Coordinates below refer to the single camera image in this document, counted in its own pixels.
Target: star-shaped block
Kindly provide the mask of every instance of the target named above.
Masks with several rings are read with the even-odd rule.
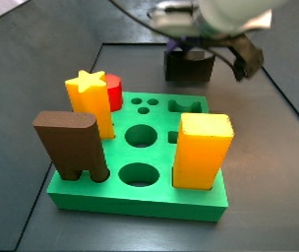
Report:
[[[95,114],[102,138],[112,139],[112,113],[106,72],[90,74],[82,70],[78,78],[66,81],[66,86],[74,111]]]

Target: wooden block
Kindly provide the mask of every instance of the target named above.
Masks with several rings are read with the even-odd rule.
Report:
[[[44,111],[35,128],[64,180],[78,180],[83,170],[103,182],[110,177],[96,117],[91,113]]]
[[[234,130],[226,114],[183,113],[174,165],[174,186],[210,190]]]
[[[95,114],[103,139],[114,139],[112,113],[106,72],[79,72],[79,78],[66,81],[75,112]]]
[[[123,95],[122,95],[122,78],[117,75],[106,75],[108,84],[108,94],[111,101],[111,111],[119,111],[123,106]]]

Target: circular hole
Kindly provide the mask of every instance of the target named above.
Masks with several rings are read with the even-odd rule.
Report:
[[[157,98],[150,98],[149,100],[147,100],[147,103],[150,104],[150,105],[158,105],[158,103],[159,103],[159,100],[157,99]]]
[[[147,114],[150,112],[150,109],[147,107],[139,107],[138,113],[139,114]]]
[[[150,147],[158,139],[155,129],[145,124],[133,126],[125,134],[126,142],[137,148]]]
[[[121,180],[130,186],[145,187],[153,185],[161,177],[158,169],[143,162],[126,165],[119,171]]]
[[[133,102],[133,104],[141,104],[142,102],[143,102],[143,100],[141,99],[141,98],[134,98],[133,100],[131,100],[131,102]]]

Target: shape sorter board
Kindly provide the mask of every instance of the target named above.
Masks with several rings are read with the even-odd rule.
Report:
[[[219,221],[229,207],[222,171],[210,191],[173,186],[183,112],[209,112],[205,97],[123,93],[115,139],[103,140],[111,177],[96,183],[84,171],[78,181],[64,181],[55,171],[47,193],[59,209]]]

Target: yellow block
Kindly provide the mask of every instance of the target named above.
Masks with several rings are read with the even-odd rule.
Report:
[[[114,138],[111,102],[106,72],[79,72],[79,78],[66,81],[75,112],[95,114],[103,139]]]
[[[177,188],[211,189],[233,138],[226,114],[183,113],[174,165]]]

